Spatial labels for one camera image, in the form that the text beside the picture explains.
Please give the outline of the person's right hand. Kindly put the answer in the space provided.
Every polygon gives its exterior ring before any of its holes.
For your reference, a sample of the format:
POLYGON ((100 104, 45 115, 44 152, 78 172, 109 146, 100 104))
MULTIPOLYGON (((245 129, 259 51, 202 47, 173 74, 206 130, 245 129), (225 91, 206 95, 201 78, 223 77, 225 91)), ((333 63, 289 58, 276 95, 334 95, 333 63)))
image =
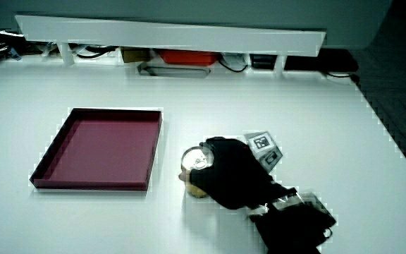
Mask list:
POLYGON ((214 137, 201 146, 213 152, 213 164, 205 169, 183 170, 178 178, 198 187, 223 207, 253 210, 291 193, 274 181, 242 141, 214 137))

